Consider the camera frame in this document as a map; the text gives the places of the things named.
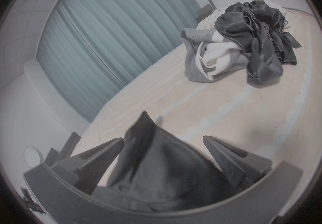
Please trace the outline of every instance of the curtain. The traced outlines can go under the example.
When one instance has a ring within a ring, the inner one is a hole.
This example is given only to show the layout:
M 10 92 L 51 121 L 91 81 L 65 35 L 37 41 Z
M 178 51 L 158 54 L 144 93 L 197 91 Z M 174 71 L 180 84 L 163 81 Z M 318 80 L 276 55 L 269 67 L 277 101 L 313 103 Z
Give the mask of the curtain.
M 195 0 L 59 0 L 37 59 L 49 80 L 84 119 L 197 26 Z

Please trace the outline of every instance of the dark gray fabric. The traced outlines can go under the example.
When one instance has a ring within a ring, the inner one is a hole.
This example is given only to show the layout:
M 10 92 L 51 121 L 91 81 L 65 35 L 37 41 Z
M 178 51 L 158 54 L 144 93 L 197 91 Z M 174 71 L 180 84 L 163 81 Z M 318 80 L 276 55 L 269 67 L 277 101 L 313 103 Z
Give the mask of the dark gray fabric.
M 120 208 L 164 212 L 206 206 L 234 194 L 210 160 L 143 112 L 125 135 L 107 187 L 92 196 Z
M 216 31 L 216 28 L 210 28 L 207 30 L 183 29 L 181 31 L 180 37 L 187 49 L 184 74 L 186 75 L 188 80 L 195 81 L 195 82 L 212 83 L 212 82 L 221 80 L 222 78 L 228 76 L 229 74 L 233 73 L 236 70 L 246 68 L 248 64 L 248 59 L 243 54 L 240 53 L 236 57 L 232 56 L 229 63 L 229 67 L 224 72 L 216 76 L 213 76 L 213 80 L 207 79 L 199 71 L 199 69 L 195 64 L 197 49 L 201 44 L 201 42 L 203 42 L 204 48 L 202 50 L 204 51 L 207 44 L 213 42 L 212 36 L 215 31 Z
M 301 45 L 283 31 L 286 24 L 282 13 L 263 1 L 231 5 L 215 22 L 218 32 L 248 56 L 247 74 L 258 83 L 280 77 L 282 64 L 297 64 L 293 48 Z

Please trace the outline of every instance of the black satin garment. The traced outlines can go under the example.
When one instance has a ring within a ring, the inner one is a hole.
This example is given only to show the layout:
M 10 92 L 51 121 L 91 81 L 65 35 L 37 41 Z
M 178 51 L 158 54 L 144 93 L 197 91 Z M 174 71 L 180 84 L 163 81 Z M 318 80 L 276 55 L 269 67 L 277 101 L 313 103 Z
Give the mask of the black satin garment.
M 282 13 L 263 1 L 231 5 L 215 22 L 221 35 L 241 47 L 249 59 L 247 74 L 258 83 L 280 77 L 282 64 L 297 64 L 293 48 L 301 45 L 283 31 L 286 24 Z
M 210 160 L 158 127 L 146 112 L 127 131 L 107 187 L 92 194 L 143 212 L 188 210 L 233 195 L 235 190 Z

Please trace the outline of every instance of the mattress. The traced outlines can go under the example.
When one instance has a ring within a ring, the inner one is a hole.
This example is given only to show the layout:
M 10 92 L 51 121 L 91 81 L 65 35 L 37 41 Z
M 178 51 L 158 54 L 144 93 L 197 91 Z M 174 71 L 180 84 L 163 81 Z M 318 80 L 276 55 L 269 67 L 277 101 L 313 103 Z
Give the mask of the mattress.
M 283 214 L 308 185 L 322 152 L 321 30 L 316 19 L 303 12 L 289 11 L 288 21 L 288 31 L 302 47 L 295 49 L 298 64 L 283 65 L 280 79 L 254 87 L 247 83 L 243 69 L 216 83 L 191 82 L 184 75 L 186 49 L 182 44 L 101 109 L 73 155 L 124 137 L 146 110 L 160 127 L 209 159 L 204 135 L 270 158 L 273 167 L 287 160 L 303 169 L 303 178 Z M 100 186 L 106 186 L 116 162 Z

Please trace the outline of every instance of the gray fabric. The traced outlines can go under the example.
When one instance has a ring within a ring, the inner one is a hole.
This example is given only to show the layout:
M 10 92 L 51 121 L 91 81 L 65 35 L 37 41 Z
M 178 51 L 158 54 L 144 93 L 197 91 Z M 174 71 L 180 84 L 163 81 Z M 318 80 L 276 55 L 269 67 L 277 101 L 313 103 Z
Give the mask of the gray fabric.
M 212 36 L 216 28 L 210 28 L 207 30 L 196 30 L 196 29 L 183 29 L 181 31 L 181 40 L 184 42 L 187 49 L 187 56 L 185 59 L 185 72 L 184 74 L 190 81 L 195 82 L 216 82 L 222 78 L 228 76 L 234 71 L 243 69 L 247 67 L 248 59 L 241 53 L 234 54 L 235 56 L 231 57 L 229 67 L 219 75 L 213 76 L 213 80 L 207 79 L 197 68 L 195 64 L 195 57 L 197 49 L 201 42 L 204 42 L 204 45 L 201 48 L 200 54 L 203 55 L 207 44 L 212 42 Z

